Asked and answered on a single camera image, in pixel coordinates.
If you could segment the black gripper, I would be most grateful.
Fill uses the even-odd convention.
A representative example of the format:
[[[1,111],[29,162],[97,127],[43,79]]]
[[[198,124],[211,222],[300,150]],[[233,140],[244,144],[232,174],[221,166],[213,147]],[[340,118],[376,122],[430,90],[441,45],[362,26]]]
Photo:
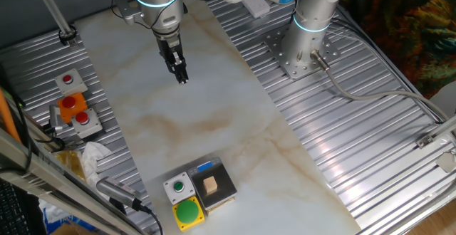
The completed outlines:
[[[170,38],[158,38],[160,55],[164,58],[168,71],[174,75],[179,84],[188,82],[187,64],[183,57],[180,35]]]

